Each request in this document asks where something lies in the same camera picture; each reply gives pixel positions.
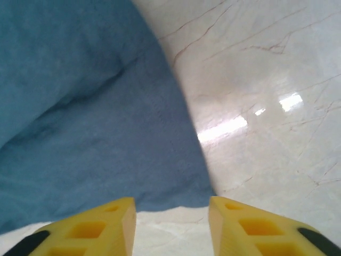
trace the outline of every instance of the blue cloth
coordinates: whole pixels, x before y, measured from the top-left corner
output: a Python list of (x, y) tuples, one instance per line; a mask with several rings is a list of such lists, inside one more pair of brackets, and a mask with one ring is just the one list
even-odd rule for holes
[(127, 0), (0, 1), (0, 233), (124, 196), (213, 195), (186, 104)]

